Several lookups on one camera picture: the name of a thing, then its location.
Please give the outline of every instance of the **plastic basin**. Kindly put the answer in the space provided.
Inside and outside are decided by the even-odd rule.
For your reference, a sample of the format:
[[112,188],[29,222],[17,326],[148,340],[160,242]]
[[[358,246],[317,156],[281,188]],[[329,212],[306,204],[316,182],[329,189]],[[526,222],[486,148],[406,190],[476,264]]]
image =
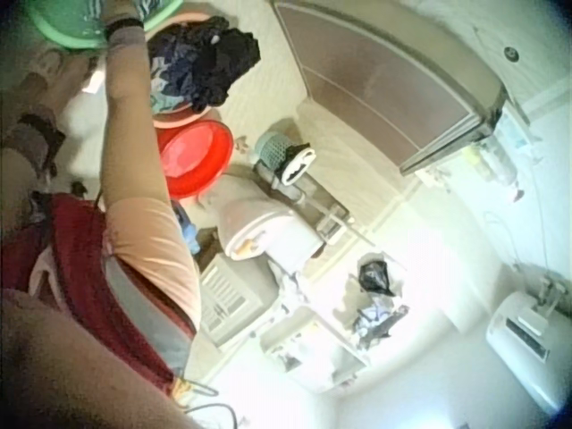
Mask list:
[[[183,0],[165,2],[145,19],[145,31],[173,14]],[[100,22],[85,20],[87,0],[26,0],[26,11],[34,25],[48,39],[71,49],[95,49],[105,46],[104,29]]]
[[173,199],[197,195],[223,173],[231,160],[233,137],[218,121],[198,121],[157,130],[161,164]]

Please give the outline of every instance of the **brown panel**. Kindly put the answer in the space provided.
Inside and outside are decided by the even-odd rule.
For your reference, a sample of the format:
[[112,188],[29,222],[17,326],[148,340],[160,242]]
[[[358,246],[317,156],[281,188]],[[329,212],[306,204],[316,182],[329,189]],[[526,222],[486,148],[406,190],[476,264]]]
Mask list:
[[417,152],[417,149],[389,123],[354,97],[311,71],[305,70],[304,74],[317,103],[368,139],[396,165],[400,165]]
[[372,106],[418,147],[467,115],[438,82],[374,39],[323,14],[279,11],[303,66]]

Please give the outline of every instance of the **plastic bag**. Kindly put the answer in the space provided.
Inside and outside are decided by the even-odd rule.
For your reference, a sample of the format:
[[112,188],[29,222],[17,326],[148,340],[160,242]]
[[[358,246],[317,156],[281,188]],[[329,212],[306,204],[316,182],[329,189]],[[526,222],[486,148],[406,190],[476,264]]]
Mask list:
[[387,264],[379,259],[370,261],[359,267],[359,285],[366,292],[380,293],[388,297],[395,297],[390,290],[390,277],[387,274]]

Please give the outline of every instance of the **white cabinet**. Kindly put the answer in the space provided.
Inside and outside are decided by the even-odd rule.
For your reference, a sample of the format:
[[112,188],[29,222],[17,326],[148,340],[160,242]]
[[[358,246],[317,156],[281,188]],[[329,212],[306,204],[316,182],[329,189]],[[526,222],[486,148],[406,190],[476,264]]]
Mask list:
[[278,298],[266,257],[233,261],[214,257],[201,274],[201,329],[216,347],[244,332]]

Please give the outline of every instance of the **pink shirt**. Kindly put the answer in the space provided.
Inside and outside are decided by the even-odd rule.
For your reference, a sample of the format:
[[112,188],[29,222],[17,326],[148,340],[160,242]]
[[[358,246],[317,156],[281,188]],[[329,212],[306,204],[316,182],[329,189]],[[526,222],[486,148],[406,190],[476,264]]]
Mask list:
[[[171,206],[153,198],[127,198],[107,209],[107,252],[137,270],[172,299],[198,328],[201,306],[198,272]],[[55,304],[67,313],[51,247],[36,262],[29,293],[49,284]]]

